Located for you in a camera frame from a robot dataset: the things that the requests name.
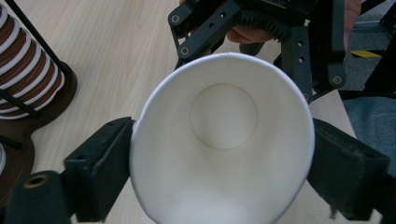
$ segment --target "gray floor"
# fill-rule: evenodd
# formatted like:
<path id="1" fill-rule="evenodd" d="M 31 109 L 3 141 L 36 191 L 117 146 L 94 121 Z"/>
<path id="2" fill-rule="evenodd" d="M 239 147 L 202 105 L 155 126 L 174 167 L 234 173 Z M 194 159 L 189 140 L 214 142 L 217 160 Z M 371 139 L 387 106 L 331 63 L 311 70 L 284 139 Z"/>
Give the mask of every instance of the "gray floor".
<path id="1" fill-rule="evenodd" d="M 380 21 L 396 0 L 387 0 L 378 7 L 364 13 L 358 20 L 359 23 Z M 361 91 L 364 83 L 371 75 L 380 58 L 354 58 L 351 50 L 360 49 L 386 49 L 390 41 L 388 33 L 379 32 L 353 32 L 350 37 L 349 51 L 346 54 L 346 85 L 341 90 Z"/>

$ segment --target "light wood tabletop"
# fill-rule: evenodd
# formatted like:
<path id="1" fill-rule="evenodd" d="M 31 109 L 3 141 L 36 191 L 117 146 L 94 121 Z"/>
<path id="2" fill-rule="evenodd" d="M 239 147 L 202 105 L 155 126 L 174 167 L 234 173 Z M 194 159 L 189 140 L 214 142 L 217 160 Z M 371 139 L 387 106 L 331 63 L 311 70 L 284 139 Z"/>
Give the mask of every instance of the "light wood tabletop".
<path id="1" fill-rule="evenodd" d="M 7 7 L 4 0 L 0 3 Z M 152 91 L 174 71 L 177 53 L 167 16 L 178 1 L 16 0 L 16 3 L 78 77 L 78 90 L 71 105 L 59 118 L 33 134 L 34 172 L 61 172 L 63 159 L 105 123 L 123 117 L 139 119 Z M 217 52 L 224 51 L 238 52 L 238 45 L 226 40 Z M 257 57 L 272 62 L 279 52 L 279 44 L 270 41 Z M 313 117 L 354 135 L 337 91 L 318 99 L 310 109 Z M 350 223 L 340 214 L 330 219 L 330 214 L 330 206 L 305 183 L 277 223 Z M 106 223 L 153 223 L 139 205 L 130 180 Z M 378 214 L 371 223 L 379 223 Z"/>

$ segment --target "blue jeans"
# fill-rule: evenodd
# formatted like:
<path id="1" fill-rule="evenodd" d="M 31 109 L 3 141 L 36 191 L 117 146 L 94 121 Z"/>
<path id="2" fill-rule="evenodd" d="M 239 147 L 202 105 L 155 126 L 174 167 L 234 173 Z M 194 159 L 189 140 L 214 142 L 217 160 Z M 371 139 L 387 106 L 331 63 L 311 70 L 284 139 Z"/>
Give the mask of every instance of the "blue jeans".
<path id="1" fill-rule="evenodd" d="M 396 177 L 396 99 L 360 97 L 345 100 L 356 137 L 390 158 L 388 173 Z"/>

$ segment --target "white cup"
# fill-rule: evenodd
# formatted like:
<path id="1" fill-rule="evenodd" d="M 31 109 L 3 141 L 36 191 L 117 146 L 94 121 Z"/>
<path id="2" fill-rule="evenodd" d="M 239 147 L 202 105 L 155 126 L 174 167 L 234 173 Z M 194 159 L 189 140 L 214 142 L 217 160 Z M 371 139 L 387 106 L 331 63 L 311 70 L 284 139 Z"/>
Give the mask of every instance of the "white cup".
<path id="1" fill-rule="evenodd" d="M 313 151 L 312 118 L 292 80 L 263 60 L 221 53 L 180 67 L 151 94 L 130 171 L 157 223 L 274 223 Z"/>

